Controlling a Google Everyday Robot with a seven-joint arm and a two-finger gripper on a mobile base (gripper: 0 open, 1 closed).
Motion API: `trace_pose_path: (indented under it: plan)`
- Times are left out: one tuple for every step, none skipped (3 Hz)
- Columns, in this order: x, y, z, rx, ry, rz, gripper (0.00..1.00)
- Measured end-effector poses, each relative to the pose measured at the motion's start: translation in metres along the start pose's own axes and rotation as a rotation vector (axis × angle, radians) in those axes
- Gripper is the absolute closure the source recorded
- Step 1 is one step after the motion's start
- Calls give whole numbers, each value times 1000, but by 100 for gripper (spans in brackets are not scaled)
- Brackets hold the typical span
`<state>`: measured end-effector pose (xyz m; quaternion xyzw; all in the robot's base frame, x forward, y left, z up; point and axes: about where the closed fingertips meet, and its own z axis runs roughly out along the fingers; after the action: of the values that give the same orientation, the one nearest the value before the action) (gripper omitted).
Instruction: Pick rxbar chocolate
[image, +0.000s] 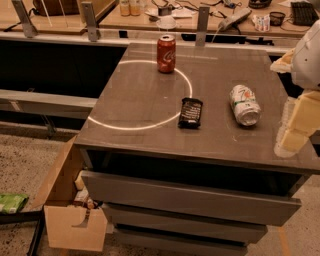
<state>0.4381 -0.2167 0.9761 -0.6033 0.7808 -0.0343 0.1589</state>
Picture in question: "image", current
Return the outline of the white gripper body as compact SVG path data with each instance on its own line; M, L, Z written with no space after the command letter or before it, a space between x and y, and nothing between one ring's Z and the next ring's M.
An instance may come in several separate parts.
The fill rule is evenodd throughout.
M320 20L297 43L291 67L294 84L304 89L320 89Z

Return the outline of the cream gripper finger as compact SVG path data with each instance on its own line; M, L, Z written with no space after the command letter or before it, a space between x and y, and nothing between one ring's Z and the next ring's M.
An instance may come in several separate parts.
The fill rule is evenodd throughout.
M320 129L320 92L304 90L298 98L288 97L278 130L274 153L288 158L297 154Z
M278 73L290 73L292 67L293 54L294 50L289 50L282 57L280 57L271 64L270 70Z

